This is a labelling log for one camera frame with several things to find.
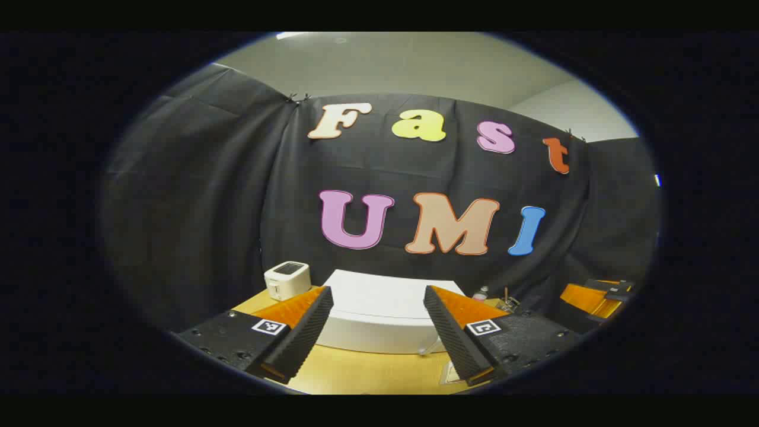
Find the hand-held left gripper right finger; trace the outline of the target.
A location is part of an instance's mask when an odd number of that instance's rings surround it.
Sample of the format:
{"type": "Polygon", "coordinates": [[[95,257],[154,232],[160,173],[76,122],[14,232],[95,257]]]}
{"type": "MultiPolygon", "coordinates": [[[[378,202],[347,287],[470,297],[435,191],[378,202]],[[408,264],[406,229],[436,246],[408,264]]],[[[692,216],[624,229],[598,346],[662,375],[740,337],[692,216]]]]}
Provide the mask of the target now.
{"type": "Polygon", "coordinates": [[[512,314],[429,285],[423,305],[469,386],[523,375],[577,347],[582,336],[537,314],[512,314]]]}

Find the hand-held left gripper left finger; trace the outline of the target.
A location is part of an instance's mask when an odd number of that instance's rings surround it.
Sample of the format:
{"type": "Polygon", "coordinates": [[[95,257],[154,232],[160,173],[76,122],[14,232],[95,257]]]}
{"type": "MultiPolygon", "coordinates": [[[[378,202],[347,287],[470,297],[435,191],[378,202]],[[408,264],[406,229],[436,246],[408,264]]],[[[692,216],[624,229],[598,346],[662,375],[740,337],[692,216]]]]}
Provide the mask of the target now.
{"type": "Polygon", "coordinates": [[[317,287],[252,314],[228,310],[179,338],[231,367],[287,384],[317,343],[333,305],[331,288],[317,287]]]}

